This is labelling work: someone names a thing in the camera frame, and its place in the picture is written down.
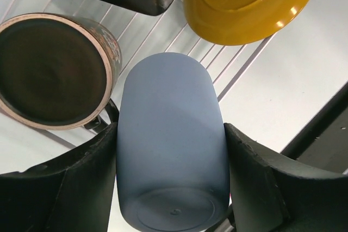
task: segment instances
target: black mug handle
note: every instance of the black mug handle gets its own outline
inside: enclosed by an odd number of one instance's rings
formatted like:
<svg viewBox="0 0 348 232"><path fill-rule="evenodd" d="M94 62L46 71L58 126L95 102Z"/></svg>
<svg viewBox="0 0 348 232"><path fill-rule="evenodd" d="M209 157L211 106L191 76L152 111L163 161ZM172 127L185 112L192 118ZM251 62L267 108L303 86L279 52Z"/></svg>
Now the black mug handle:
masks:
<svg viewBox="0 0 348 232"><path fill-rule="evenodd" d="M105 107L105 111L107 111L111 123L119 121L120 112L113 100L109 100L107 106ZM85 124L83 127L87 130L93 130L98 134L102 132L107 126L108 124L101 118L100 115L98 115L96 118L94 118L91 122Z"/></svg>

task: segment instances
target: gray plastic cup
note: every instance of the gray plastic cup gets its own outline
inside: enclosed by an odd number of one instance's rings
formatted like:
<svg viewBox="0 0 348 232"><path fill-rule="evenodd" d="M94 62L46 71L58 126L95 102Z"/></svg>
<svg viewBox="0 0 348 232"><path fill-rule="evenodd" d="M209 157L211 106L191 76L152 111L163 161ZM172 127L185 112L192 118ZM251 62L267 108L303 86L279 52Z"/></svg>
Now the gray plastic cup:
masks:
<svg viewBox="0 0 348 232"><path fill-rule="evenodd" d="M199 62L160 53L130 71L116 168L121 213L140 231L202 231L227 211L225 131L212 80Z"/></svg>

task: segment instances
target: cup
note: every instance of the cup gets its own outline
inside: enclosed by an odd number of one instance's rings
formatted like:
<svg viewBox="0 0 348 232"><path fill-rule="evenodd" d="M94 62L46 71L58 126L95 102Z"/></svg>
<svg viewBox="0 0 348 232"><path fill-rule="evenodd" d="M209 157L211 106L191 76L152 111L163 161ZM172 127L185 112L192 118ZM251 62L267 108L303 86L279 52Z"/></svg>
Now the cup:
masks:
<svg viewBox="0 0 348 232"><path fill-rule="evenodd" d="M115 107L110 97L121 66L116 39L95 21L13 17L0 25L0 108L34 128L97 128L101 111Z"/></svg>
<svg viewBox="0 0 348 232"><path fill-rule="evenodd" d="M127 76L117 130L121 213L135 229L203 231L226 213L229 164L221 111L207 70L162 53Z"/></svg>

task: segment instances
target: yellow bowl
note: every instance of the yellow bowl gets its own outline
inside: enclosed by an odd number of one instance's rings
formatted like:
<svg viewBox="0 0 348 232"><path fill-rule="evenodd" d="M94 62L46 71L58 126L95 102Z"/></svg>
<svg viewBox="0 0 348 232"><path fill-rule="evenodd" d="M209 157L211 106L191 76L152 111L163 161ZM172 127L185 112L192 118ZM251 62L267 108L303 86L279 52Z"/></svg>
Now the yellow bowl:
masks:
<svg viewBox="0 0 348 232"><path fill-rule="evenodd" d="M277 32L309 0L184 0L188 24L205 40L242 45Z"/></svg>

